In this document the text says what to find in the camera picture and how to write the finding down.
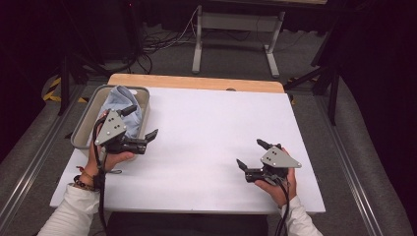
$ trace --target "metal stand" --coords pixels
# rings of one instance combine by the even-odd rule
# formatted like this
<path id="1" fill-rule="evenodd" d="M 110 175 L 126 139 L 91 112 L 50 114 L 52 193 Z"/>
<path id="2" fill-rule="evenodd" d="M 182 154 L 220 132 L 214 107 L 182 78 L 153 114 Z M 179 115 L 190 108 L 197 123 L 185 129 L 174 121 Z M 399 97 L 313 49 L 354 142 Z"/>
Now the metal stand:
<path id="1" fill-rule="evenodd" d="M 270 67 L 270 73 L 274 78 L 278 78 L 279 72 L 272 53 L 282 26 L 284 15 L 285 12 L 279 12 L 278 17 L 206 13 L 203 12 L 202 6 L 199 6 L 197 13 L 196 48 L 194 51 L 192 72 L 194 74 L 200 72 L 203 49 L 202 29 L 269 31 L 272 32 L 272 38 L 270 44 L 265 45 L 265 53 Z"/>

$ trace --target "table leg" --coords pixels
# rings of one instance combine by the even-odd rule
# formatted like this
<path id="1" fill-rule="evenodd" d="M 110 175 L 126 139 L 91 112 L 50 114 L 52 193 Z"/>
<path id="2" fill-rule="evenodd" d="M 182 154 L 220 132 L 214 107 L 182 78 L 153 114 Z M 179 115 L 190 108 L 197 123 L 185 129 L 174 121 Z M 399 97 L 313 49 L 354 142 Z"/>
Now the table leg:
<path id="1" fill-rule="evenodd" d="M 281 30 L 282 22 L 284 21 L 285 12 L 280 12 L 276 18 L 275 26 L 273 27 L 272 39 L 270 40 L 269 45 L 265 45 L 265 52 L 267 54 L 267 59 L 270 67 L 270 73 L 274 78 L 279 77 L 278 68 L 276 67 L 275 58 L 273 57 L 273 49 L 276 45 L 276 40 L 278 39 L 279 31 Z"/>
<path id="2" fill-rule="evenodd" d="M 194 74 L 200 72 L 200 64 L 202 61 L 202 6 L 198 7 L 197 13 L 197 35 L 196 35 L 196 49 L 194 51 L 193 69 Z"/>

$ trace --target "black wall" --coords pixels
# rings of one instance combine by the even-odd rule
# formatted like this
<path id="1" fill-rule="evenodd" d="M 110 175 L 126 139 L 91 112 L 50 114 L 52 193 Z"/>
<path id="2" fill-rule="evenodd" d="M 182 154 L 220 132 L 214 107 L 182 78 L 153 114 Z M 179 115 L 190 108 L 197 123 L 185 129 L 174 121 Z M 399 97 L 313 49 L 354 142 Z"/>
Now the black wall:
<path id="1" fill-rule="evenodd" d="M 41 91 L 58 68 L 58 51 L 35 1 L 1 1 L 0 22 L 2 161 L 43 108 Z"/>
<path id="2" fill-rule="evenodd" d="M 380 1 L 343 64 L 343 79 L 417 232 L 417 6 Z"/>

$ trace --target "black cable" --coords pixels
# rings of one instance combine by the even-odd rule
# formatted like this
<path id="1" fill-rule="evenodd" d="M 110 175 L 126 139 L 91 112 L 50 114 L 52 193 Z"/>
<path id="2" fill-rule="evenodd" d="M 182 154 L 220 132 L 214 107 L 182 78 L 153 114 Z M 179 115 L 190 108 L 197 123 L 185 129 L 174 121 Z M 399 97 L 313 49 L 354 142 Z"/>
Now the black cable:
<path id="1" fill-rule="evenodd" d="M 97 130 L 98 126 L 104 123 L 105 119 L 107 118 L 107 115 L 99 118 L 92 129 L 92 141 L 94 142 L 97 139 Z M 94 149 L 94 156 L 95 161 L 97 162 L 97 169 L 98 169 L 98 179 L 100 181 L 99 191 L 100 191 L 100 198 L 99 198 L 99 206 L 98 206 L 98 214 L 100 217 L 101 225 L 103 227 L 104 233 L 107 232 L 107 224 L 105 222 L 104 218 L 104 186 L 105 186 L 105 159 L 103 160 L 103 163 L 100 162 L 99 155 L 98 155 L 98 147 L 96 144 L 93 144 Z"/>
<path id="2" fill-rule="evenodd" d="M 279 185 L 279 187 L 281 188 L 282 192 L 284 193 L 285 199 L 287 201 L 287 206 L 286 206 L 286 209 L 285 209 L 284 216 L 281 218 L 281 220 L 279 221 L 279 223 L 278 223 L 278 225 L 276 226 L 276 229 L 275 229 L 275 236 L 280 236 L 281 233 L 282 233 L 282 228 L 286 224 L 285 221 L 286 221 L 286 218 L 287 218 L 288 212 L 289 212 L 289 197 L 288 197 L 289 189 L 288 189 L 288 191 L 285 190 L 284 186 L 282 185 L 281 180 L 278 180 L 276 182 Z"/>

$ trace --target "white table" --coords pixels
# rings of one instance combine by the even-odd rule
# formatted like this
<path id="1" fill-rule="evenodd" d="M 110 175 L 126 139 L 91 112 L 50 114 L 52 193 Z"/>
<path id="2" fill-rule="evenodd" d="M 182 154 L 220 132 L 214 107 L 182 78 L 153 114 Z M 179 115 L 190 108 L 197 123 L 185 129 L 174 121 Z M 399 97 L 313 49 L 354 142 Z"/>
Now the white table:
<path id="1" fill-rule="evenodd" d="M 270 196 L 248 184 L 236 159 L 262 167 L 256 139 L 281 143 L 302 163 L 298 195 L 307 212 L 325 206 L 285 93 L 151 88 L 146 131 L 159 129 L 146 154 L 106 175 L 105 207 L 119 211 L 251 213 L 277 211 Z M 75 149 L 52 197 L 63 200 L 86 156 Z"/>

